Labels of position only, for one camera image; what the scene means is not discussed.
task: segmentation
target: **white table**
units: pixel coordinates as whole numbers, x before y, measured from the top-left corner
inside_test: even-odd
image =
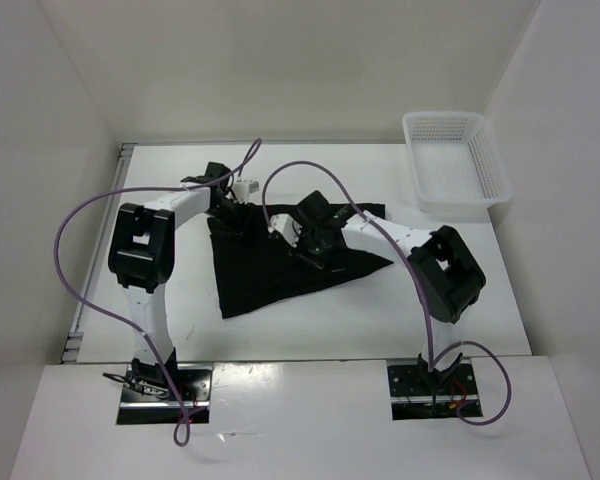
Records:
[[[589,478],[551,364],[509,357],[514,395],[488,427],[392,421],[386,362],[217,364],[208,425],[176,447],[172,425],[116,426],[121,365],[45,368],[11,480]],[[473,359],[486,416],[505,386]]]
[[[137,146],[121,184],[176,185],[187,175],[202,174],[208,161],[237,165],[247,146]],[[413,207],[406,149],[399,144],[265,144],[244,176],[262,184],[275,167],[300,159],[332,169],[357,201],[385,203],[396,222],[434,230],[446,221],[456,227],[487,277],[480,301],[462,319],[465,338],[484,343],[496,355],[530,355],[486,211],[463,220],[449,220],[426,215]],[[295,167],[272,182],[267,202],[297,203],[315,189],[330,201],[343,201],[337,187],[322,172]],[[122,201],[145,202],[159,195],[129,194]],[[109,227],[113,218],[110,215]],[[105,238],[110,234],[108,228]],[[106,266],[107,242],[102,243],[106,248],[98,252],[88,297],[127,315],[122,289]],[[176,266],[167,284],[167,311],[169,330],[181,361],[406,358],[417,356],[425,338],[415,289],[399,265],[323,292],[223,320],[204,216],[183,225],[176,234]],[[84,309],[79,329],[84,332],[79,363],[131,359],[133,339],[127,327]],[[480,354],[471,348],[467,353]]]

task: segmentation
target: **white wall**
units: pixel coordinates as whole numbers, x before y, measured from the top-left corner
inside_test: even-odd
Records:
[[[489,103],[514,200],[496,233],[600,480],[600,0],[543,0]]]
[[[112,181],[116,146],[35,0],[0,0],[0,479],[8,478],[42,365],[57,362],[75,303],[51,262],[71,205]],[[70,231],[77,285],[102,208]]]
[[[41,3],[118,140],[399,140],[484,109],[536,0]]]

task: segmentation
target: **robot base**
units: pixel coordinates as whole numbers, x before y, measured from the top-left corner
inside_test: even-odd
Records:
[[[190,418],[192,424],[209,423],[212,370],[212,365],[178,364],[178,374],[174,380],[180,387],[185,406],[193,409],[195,399],[196,410]],[[118,425],[175,424],[180,416],[178,402],[173,396],[161,400],[122,387],[116,421]]]

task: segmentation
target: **cable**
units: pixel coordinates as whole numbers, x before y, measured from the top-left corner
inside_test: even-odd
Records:
[[[67,225],[73,219],[73,217],[75,217],[76,214],[78,212],[80,212],[82,209],[84,209],[85,207],[91,205],[92,203],[94,203],[98,200],[101,200],[101,199],[107,198],[107,197],[112,197],[114,195],[120,195],[122,193],[180,192],[180,191],[197,190],[199,188],[206,188],[206,187],[211,187],[213,185],[217,185],[218,183],[221,183],[224,180],[226,180],[227,178],[229,178],[234,173],[239,172],[239,171],[241,172],[242,169],[244,168],[244,166],[247,163],[249,163],[253,159],[253,157],[255,157],[256,153],[258,153],[258,149],[260,148],[261,144],[262,144],[262,139],[257,138],[251,144],[251,147],[249,148],[247,155],[245,155],[244,160],[242,161],[242,163],[240,163],[240,165],[238,165],[235,169],[233,169],[231,172],[227,173],[226,175],[223,175],[222,177],[216,178],[215,180],[212,180],[207,183],[188,186],[186,188],[185,187],[120,188],[117,190],[112,190],[110,192],[105,192],[105,193],[100,193],[98,195],[94,195],[93,197],[88,198],[84,202],[80,203],[77,207],[75,207],[73,210],[71,210],[71,212],[69,212],[69,214],[60,223],[60,226],[58,227],[58,231],[56,232],[55,240],[53,241],[53,264],[54,264],[54,267],[56,270],[56,274],[58,275],[58,278],[60,279],[60,282],[62,283],[62,286],[65,288],[65,290],[67,290],[67,292],[69,292],[71,294],[71,296],[73,296],[73,298],[78,300],[83,305],[86,305],[87,307],[95,310],[98,313],[107,315],[107,316],[114,318],[114,319],[118,320],[119,322],[122,322],[125,325],[128,325],[129,327],[133,328],[135,331],[140,333],[142,335],[142,337],[144,338],[144,340],[147,342],[147,346],[149,347],[149,349],[155,356],[156,361],[158,362],[158,366],[160,367],[160,370],[162,370],[162,373],[167,381],[167,385],[169,386],[169,389],[173,393],[173,396],[175,397],[176,401],[178,402],[178,406],[180,407],[180,413],[182,414],[182,417],[176,424],[176,427],[173,431],[173,441],[179,447],[186,446],[189,443],[189,439],[191,438],[191,427],[189,425],[189,422],[185,421],[185,419],[189,418],[189,411],[187,410],[187,407],[185,406],[185,404],[182,400],[182,396],[178,392],[175,382],[173,381],[173,378],[171,378],[171,375],[169,374],[169,371],[167,370],[167,367],[165,366],[164,361],[162,360],[162,358],[160,358],[160,354],[158,353],[158,350],[157,350],[155,344],[153,343],[151,338],[149,338],[147,333],[142,329],[142,327],[140,327],[138,324],[134,323],[132,320],[129,320],[129,319],[123,317],[122,315],[118,315],[115,312],[112,312],[110,310],[107,310],[106,308],[100,307],[100,306],[96,305],[95,303],[90,302],[85,297],[83,297],[75,288],[73,288],[71,286],[71,284],[67,280],[67,277],[65,276],[64,272],[62,271],[62,267],[60,265],[60,241],[62,240],[62,234],[64,233],[65,229],[67,228]],[[178,431],[182,425],[185,425],[185,438],[183,441],[180,441],[178,439]]]
[[[469,420],[468,418],[465,418],[462,416],[462,410],[467,405],[476,403],[477,400],[467,400],[462,405],[458,405],[458,407],[456,407],[456,415],[458,415],[458,418],[460,420],[462,420],[464,423],[468,423],[469,425],[473,425],[476,427],[491,425],[492,423],[495,423],[498,420],[500,420],[500,418],[502,418],[502,416],[509,409],[509,405],[511,404],[511,395],[513,393],[513,387],[511,386],[511,379],[509,378],[509,374],[507,373],[507,370],[504,368],[504,365],[502,365],[502,362],[500,361],[500,359],[498,359],[498,357],[496,357],[495,354],[491,350],[489,350],[487,347],[485,347],[484,345],[482,345],[478,342],[474,342],[473,340],[464,340],[462,342],[456,342],[456,343],[449,345],[447,348],[445,348],[442,352],[440,352],[438,354],[438,356],[436,357],[434,362],[437,362],[442,357],[444,357],[447,353],[449,353],[451,350],[460,348],[462,345],[472,345],[474,347],[477,347],[480,350],[482,350],[483,352],[485,352],[488,356],[490,356],[494,362],[496,362],[496,365],[498,365],[498,368],[500,368],[500,371],[502,372],[502,376],[504,377],[504,381],[507,384],[507,398],[505,399],[504,405],[502,406],[500,411],[498,413],[496,413],[493,417],[491,417],[487,420],[475,421],[475,420]]]
[[[477,348],[481,349],[482,351],[484,351],[487,355],[489,355],[493,359],[494,362],[496,362],[496,364],[502,371],[505,382],[507,384],[507,398],[505,400],[505,403],[504,403],[504,406],[502,407],[502,409],[494,417],[492,417],[488,420],[484,420],[484,421],[480,421],[480,422],[476,422],[474,420],[468,420],[467,418],[462,416],[462,409],[464,407],[466,407],[467,405],[476,402],[474,400],[471,400],[471,401],[465,402],[462,405],[460,405],[459,407],[457,407],[456,414],[458,415],[458,418],[460,420],[462,420],[465,423],[468,423],[469,425],[475,425],[475,426],[491,425],[492,423],[498,421],[508,410],[509,405],[511,403],[511,395],[512,395],[511,379],[509,378],[509,374],[507,373],[506,369],[504,368],[504,365],[502,365],[500,360],[493,354],[493,352],[491,352],[491,350],[489,350],[484,345],[482,345],[478,342],[474,342],[472,340],[465,340],[463,342],[457,342],[452,345],[449,345],[440,354],[438,354],[437,357],[434,358],[434,356],[433,356],[433,329],[431,326],[431,315],[429,313],[429,307],[427,305],[427,301],[424,296],[424,291],[422,289],[422,285],[420,284],[420,280],[418,279],[415,272],[413,271],[413,268],[411,267],[411,264],[409,263],[407,256],[402,251],[400,246],[396,243],[396,241],[391,237],[391,235],[389,235],[389,233],[384,228],[382,228],[377,222],[373,221],[373,219],[371,219],[371,218],[368,218],[364,214],[364,212],[360,209],[360,207],[358,207],[358,205],[356,205],[356,203],[353,201],[353,198],[351,198],[351,195],[349,195],[349,192],[345,188],[344,184],[328,168],[323,167],[320,164],[307,161],[307,160],[297,160],[294,162],[289,162],[289,163],[286,163],[286,164],[276,168],[271,173],[271,175],[269,175],[269,178],[267,178],[267,181],[264,182],[264,186],[262,187],[262,211],[264,213],[264,218],[265,218],[265,221],[267,222],[267,226],[271,225],[271,218],[269,217],[269,212],[267,211],[267,204],[266,204],[266,193],[267,193],[267,188],[269,186],[269,183],[271,183],[271,180],[276,175],[278,175],[281,171],[283,171],[289,167],[296,166],[296,165],[308,165],[310,167],[317,168],[318,170],[323,171],[329,177],[331,177],[331,179],[336,183],[336,185],[342,191],[343,195],[345,196],[345,198],[351,205],[351,208],[353,208],[353,210],[358,215],[360,215],[364,220],[366,220],[371,225],[373,225],[373,227],[375,227],[375,229],[378,230],[378,232],[380,232],[382,234],[382,236],[387,239],[389,244],[393,247],[393,249],[396,251],[396,253],[400,257],[400,260],[402,260],[402,263],[404,263],[404,266],[407,268],[407,271],[409,272],[409,274],[411,275],[411,278],[413,279],[413,283],[416,287],[416,292],[418,293],[418,300],[420,301],[420,305],[422,306],[422,312],[424,313],[424,322],[425,322],[425,328],[427,331],[427,348],[428,348],[428,357],[429,357],[428,370],[429,370],[429,372],[433,371],[436,364],[447,353],[449,353],[451,350],[461,347],[462,345],[472,345],[474,347],[477,347]]]
[[[256,153],[258,153],[258,150],[260,150],[260,145],[262,145],[262,139],[258,137],[253,141],[249,147],[249,150],[247,150],[247,153],[245,154],[244,159],[237,170],[238,178],[242,177],[242,170],[244,169],[244,166],[256,156]]]

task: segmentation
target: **black cloth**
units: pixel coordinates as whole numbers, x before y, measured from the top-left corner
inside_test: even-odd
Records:
[[[334,212],[343,205],[333,205]],[[385,218],[385,206],[360,204],[363,210]],[[295,205],[269,205],[271,215],[293,213]],[[391,262],[355,250],[329,256],[324,269],[290,255],[282,239],[270,239],[262,207],[250,205],[241,212],[246,225],[236,236],[218,219],[209,218],[213,265],[222,318],[253,312],[286,298],[306,295],[366,277]]]

